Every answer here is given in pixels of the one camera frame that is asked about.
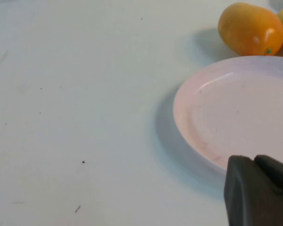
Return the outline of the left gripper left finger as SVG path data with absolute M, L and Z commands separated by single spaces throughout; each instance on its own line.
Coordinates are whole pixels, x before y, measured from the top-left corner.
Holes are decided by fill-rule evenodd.
M 224 200 L 231 226 L 283 226 L 283 191 L 254 159 L 241 155 L 229 158 Z

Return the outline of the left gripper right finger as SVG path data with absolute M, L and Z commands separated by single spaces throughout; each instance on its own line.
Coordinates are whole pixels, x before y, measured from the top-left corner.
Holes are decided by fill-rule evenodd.
M 267 155 L 257 155 L 254 162 L 283 191 L 283 163 Z

